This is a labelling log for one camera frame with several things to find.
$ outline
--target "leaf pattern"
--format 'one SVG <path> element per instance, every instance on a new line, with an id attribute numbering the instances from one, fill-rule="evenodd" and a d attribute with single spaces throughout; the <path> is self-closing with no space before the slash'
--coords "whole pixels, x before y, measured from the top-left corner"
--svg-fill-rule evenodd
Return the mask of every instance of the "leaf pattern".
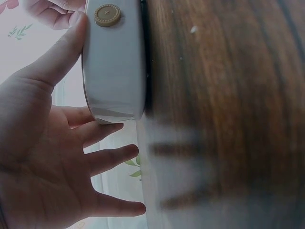
<path id="1" fill-rule="evenodd" d="M 125 162 L 127 165 L 129 166 L 137 166 L 139 168 L 141 168 L 141 162 L 140 162 L 140 155 L 138 155 L 135 159 L 135 162 L 132 160 L 126 161 Z M 141 176 L 141 170 L 138 170 L 136 172 L 134 172 L 133 174 L 130 174 L 131 177 L 139 177 Z"/>
<path id="2" fill-rule="evenodd" d="M 22 40 L 23 36 L 26 35 L 25 31 L 28 30 L 32 25 L 33 25 L 33 24 L 30 24 L 30 25 L 28 25 L 28 26 L 25 25 L 25 26 L 22 27 L 22 29 L 21 29 L 21 28 L 18 29 L 18 27 L 15 26 L 15 27 L 12 29 L 12 31 L 9 32 L 8 37 L 12 37 L 14 34 L 16 34 L 16 35 L 15 35 L 15 38 L 16 38 L 18 41 L 20 41 L 20 40 Z"/>
<path id="3" fill-rule="evenodd" d="M 141 176 L 141 171 L 136 171 L 135 173 L 131 174 L 130 175 L 131 177 L 138 177 L 138 176 Z"/>

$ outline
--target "white curtain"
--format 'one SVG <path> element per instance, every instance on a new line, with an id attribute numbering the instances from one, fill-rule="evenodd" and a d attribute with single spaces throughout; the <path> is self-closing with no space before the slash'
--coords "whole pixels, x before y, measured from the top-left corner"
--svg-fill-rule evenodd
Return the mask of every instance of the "white curtain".
<path id="1" fill-rule="evenodd" d="M 0 83 L 22 67 L 44 54 L 66 31 L 54 31 L 28 16 L 18 6 L 0 13 Z M 67 76 L 56 86 L 53 104 L 59 106 L 85 106 L 81 60 L 79 59 Z M 88 147 L 85 152 L 118 148 L 137 144 L 135 122 L 124 124 L 124 129 L 103 141 Z M 143 202 L 140 160 L 133 159 L 118 167 L 93 177 L 94 188 L 102 193 Z M 77 222 L 71 229 L 146 229 L 146 216 L 134 218 L 87 218 Z"/>

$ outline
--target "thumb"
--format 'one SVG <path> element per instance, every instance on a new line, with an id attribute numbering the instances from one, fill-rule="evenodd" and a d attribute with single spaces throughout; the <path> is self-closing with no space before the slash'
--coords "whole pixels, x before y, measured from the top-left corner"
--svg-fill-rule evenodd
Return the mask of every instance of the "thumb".
<path id="1" fill-rule="evenodd" d="M 21 77 L 55 86 L 77 62 L 86 37 L 87 17 L 77 12 L 75 23 L 37 61 L 26 67 Z"/>

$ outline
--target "green leaf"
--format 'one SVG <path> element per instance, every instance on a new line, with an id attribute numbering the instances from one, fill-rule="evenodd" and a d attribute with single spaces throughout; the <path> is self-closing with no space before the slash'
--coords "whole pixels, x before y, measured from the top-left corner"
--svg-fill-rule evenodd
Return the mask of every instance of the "green leaf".
<path id="1" fill-rule="evenodd" d="M 126 161 L 125 163 L 130 166 L 137 166 L 132 160 Z"/>
<path id="2" fill-rule="evenodd" d="M 138 165 L 140 165 L 140 164 L 141 164 L 141 162 L 140 162 L 140 155 L 138 155 L 138 156 L 137 156 L 137 158 L 136 158 L 136 162 L 137 162 L 137 164 L 138 164 Z"/>
<path id="3" fill-rule="evenodd" d="M 131 177 L 138 177 L 138 176 L 141 176 L 141 171 L 136 171 L 135 173 L 131 174 L 130 175 Z"/>
<path id="4" fill-rule="evenodd" d="M 25 28 L 26 28 L 26 26 L 24 26 L 24 27 L 22 28 L 22 30 L 20 31 L 20 34 L 23 33 L 23 31 L 25 30 Z"/>
<path id="5" fill-rule="evenodd" d="M 33 24 L 28 25 L 25 29 L 26 29 L 26 30 L 29 29 L 32 25 L 33 25 Z"/>

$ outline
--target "fingernail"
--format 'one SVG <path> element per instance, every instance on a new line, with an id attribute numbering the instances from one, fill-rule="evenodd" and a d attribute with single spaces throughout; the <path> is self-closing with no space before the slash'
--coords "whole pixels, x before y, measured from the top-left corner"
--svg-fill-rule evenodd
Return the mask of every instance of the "fingernail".
<path id="1" fill-rule="evenodd" d="M 80 18 L 80 13 L 78 11 L 74 12 L 70 17 L 69 27 L 75 25 L 79 18 Z"/>

